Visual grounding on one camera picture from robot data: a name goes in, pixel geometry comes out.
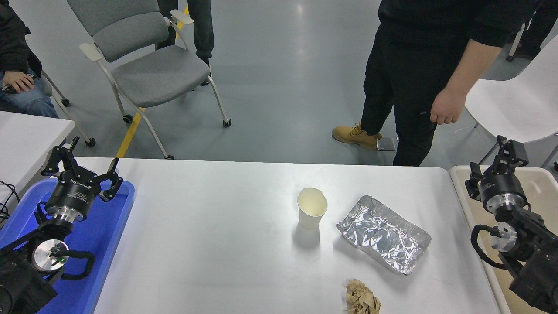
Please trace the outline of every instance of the chair leg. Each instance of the chair leg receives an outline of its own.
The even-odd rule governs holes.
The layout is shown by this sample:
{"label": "chair leg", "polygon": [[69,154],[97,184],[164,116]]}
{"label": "chair leg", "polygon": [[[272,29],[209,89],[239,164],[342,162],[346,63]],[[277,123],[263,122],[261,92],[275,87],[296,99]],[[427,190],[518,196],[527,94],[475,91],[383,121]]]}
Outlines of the chair leg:
{"label": "chair leg", "polygon": [[492,154],[492,152],[498,147],[498,143],[494,144],[492,148],[488,151],[488,153],[479,161],[479,165],[482,165],[483,162]]}
{"label": "chair leg", "polygon": [[46,75],[45,71],[41,71],[41,75],[43,75],[45,77],[45,79],[47,81],[49,81],[50,85],[52,86],[52,88],[54,88],[54,90],[58,93],[58,95],[60,95],[60,102],[64,105],[64,107],[69,106],[70,101],[64,97],[64,95],[62,94],[62,92],[58,89],[58,87],[56,86],[56,84],[54,84],[54,82],[50,79],[50,77],[48,75]]}
{"label": "chair leg", "polygon": [[[52,97],[54,98],[54,101],[58,104],[58,106],[60,107],[60,109],[62,109],[62,111],[64,112],[64,114],[66,115],[66,117],[68,117],[68,119],[72,120],[75,122],[75,118],[70,114],[70,112],[68,111],[68,109],[66,109],[66,106],[64,106],[60,100],[58,100],[58,98],[55,95],[52,95]],[[95,146],[97,144],[97,142],[95,141],[95,138],[93,137],[89,137],[87,136],[87,134],[85,134],[85,131],[79,126],[79,124],[77,122],[75,122],[75,128],[78,129],[78,132],[81,134],[81,136],[84,138],[85,140],[85,144],[87,146]]]}
{"label": "chair leg", "polygon": [[159,145],[159,148],[161,149],[161,152],[163,152],[163,156],[165,157],[165,159],[174,159],[174,157],[172,155],[167,154],[165,148],[163,147],[163,144],[161,144],[161,141],[159,140],[159,137],[157,136],[157,133],[155,133],[155,129],[153,129],[153,126],[151,125],[151,122],[149,121],[149,119],[147,118],[145,113],[143,113],[143,111],[141,111],[141,109],[134,104],[132,105],[132,107],[145,120],[145,123],[147,123],[147,126],[149,127],[149,130],[151,131],[151,134],[155,138],[155,141],[157,141],[157,144]]}
{"label": "chair leg", "polygon": [[521,29],[517,33],[516,39],[513,41],[512,47],[509,50],[508,56],[506,57],[507,61],[513,61],[513,55],[516,53],[517,46],[519,45],[519,41],[521,39],[521,36],[523,35],[524,30],[525,30],[525,23],[523,23],[523,25],[521,25]]}
{"label": "chair leg", "polygon": [[126,111],[124,111],[124,106],[122,106],[122,101],[120,100],[120,94],[118,94],[118,90],[116,89],[116,86],[114,86],[113,84],[111,84],[111,86],[112,86],[112,92],[114,93],[114,97],[116,98],[116,103],[118,104],[118,108],[120,109],[120,113],[124,117],[126,115]]}
{"label": "chair leg", "polygon": [[552,157],[554,157],[554,155],[556,155],[556,153],[558,153],[558,144],[556,144],[556,147],[554,148],[554,150],[550,153],[549,157],[542,164],[542,168],[546,168],[546,165],[549,164],[550,160],[552,159]]}
{"label": "chair leg", "polygon": [[221,103],[221,96],[219,95],[219,91],[217,91],[217,86],[215,86],[215,82],[211,77],[208,77],[209,83],[211,83],[211,88],[213,89],[213,93],[215,94],[215,98],[217,99],[217,104],[219,105],[219,109],[221,110],[221,114],[223,115],[223,125],[230,126],[230,119],[227,117],[225,113],[225,108],[223,108],[223,104]]}

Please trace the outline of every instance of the crumpled brown paper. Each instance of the crumpled brown paper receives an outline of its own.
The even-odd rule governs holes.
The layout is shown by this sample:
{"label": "crumpled brown paper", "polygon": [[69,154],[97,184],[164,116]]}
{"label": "crumpled brown paper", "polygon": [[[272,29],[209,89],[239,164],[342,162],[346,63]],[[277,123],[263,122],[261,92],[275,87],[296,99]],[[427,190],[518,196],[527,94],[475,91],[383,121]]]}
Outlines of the crumpled brown paper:
{"label": "crumpled brown paper", "polygon": [[347,288],[347,313],[379,314],[382,304],[360,280],[352,279]]}

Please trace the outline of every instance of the person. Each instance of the person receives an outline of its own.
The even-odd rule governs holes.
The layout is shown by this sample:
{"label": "person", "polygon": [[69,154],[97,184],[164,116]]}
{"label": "person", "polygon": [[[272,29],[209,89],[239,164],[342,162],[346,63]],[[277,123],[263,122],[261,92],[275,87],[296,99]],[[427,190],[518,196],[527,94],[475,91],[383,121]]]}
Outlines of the person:
{"label": "person", "polygon": [[545,38],[558,19],[558,0],[543,0],[533,15],[529,28],[521,36],[521,47],[514,54],[518,58],[533,60]]}
{"label": "person", "polygon": [[[159,12],[165,17],[171,16],[171,11],[178,8],[178,0],[157,0]],[[211,18],[211,0],[188,0],[188,12],[194,20],[194,45],[196,55],[209,66],[211,52],[215,45],[213,36],[213,20]],[[176,31],[169,27],[169,37],[163,42],[155,45],[155,49],[161,49],[174,45]],[[209,84],[209,80],[202,82],[202,86]]]}
{"label": "person", "polygon": [[333,129],[333,138],[376,149],[393,108],[399,137],[393,165],[419,166],[436,125],[458,120],[473,84],[533,10],[534,0],[382,0],[362,118]]}
{"label": "person", "polygon": [[10,84],[15,90],[15,93],[0,91],[0,110],[58,118],[38,80],[41,63],[27,46],[26,34],[28,28],[9,6],[9,1],[0,0],[0,81],[2,88]]}

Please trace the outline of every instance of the black jacket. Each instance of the black jacket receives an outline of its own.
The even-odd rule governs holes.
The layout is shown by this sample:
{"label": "black jacket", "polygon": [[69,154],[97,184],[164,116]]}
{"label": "black jacket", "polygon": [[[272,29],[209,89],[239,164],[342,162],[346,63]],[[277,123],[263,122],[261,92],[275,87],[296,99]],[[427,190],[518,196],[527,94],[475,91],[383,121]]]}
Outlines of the black jacket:
{"label": "black jacket", "polygon": [[8,0],[0,0],[0,70],[27,72],[27,61],[32,55],[25,43],[29,31]]}
{"label": "black jacket", "polygon": [[382,0],[382,25],[400,42],[449,46],[469,38],[502,47],[535,11],[535,0]]}

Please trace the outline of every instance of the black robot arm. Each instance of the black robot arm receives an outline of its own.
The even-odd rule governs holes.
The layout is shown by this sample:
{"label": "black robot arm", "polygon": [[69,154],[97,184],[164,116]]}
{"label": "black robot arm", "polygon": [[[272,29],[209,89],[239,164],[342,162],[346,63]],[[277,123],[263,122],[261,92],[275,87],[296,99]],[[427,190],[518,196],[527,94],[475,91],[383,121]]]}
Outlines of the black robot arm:
{"label": "black robot arm", "polygon": [[[95,255],[86,251],[71,250],[66,243],[74,223],[87,218],[97,195],[108,202],[116,196],[123,179],[118,176],[115,158],[107,173],[97,176],[78,165],[72,151],[79,137],[69,148],[62,145],[52,148],[42,175],[58,178],[56,187],[47,202],[37,204],[34,213],[37,229],[0,249],[0,313],[33,314],[56,295],[52,285],[58,280],[80,280],[89,275]],[[58,164],[64,170],[60,172]],[[102,191],[101,182],[111,181]],[[65,273],[69,258],[86,259],[80,274]]]}
{"label": "black robot arm", "polygon": [[[513,277],[511,291],[530,306],[558,313],[558,237],[546,228],[540,215],[531,211],[515,176],[517,167],[528,164],[523,144],[503,136],[497,140],[500,148],[492,165],[482,173],[479,164],[470,163],[471,175],[465,186],[469,197],[481,201],[498,225],[476,225],[471,242],[482,260],[509,271]],[[490,245],[499,251],[502,263],[490,260],[479,247],[481,231],[490,233]]]}

